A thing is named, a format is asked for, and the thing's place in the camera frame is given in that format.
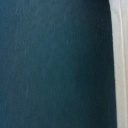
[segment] white fabric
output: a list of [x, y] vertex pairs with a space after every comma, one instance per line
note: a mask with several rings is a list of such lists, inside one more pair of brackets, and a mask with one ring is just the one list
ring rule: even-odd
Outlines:
[[109, 0], [112, 17], [118, 128], [128, 128], [128, 0]]

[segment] dark teal wall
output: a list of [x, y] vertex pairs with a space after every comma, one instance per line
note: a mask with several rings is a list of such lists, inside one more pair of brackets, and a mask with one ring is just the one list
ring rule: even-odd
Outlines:
[[0, 1], [0, 128], [116, 128], [108, 0]]

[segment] textured surface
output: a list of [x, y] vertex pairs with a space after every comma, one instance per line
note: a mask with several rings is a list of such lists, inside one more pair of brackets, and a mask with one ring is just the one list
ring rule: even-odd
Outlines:
[[0, 128], [116, 128], [107, 0], [0, 1]]

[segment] teal fabric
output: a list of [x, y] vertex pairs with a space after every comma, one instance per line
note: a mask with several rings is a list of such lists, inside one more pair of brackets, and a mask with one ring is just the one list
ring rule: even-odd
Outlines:
[[116, 128], [108, 0], [0, 1], [0, 128]]

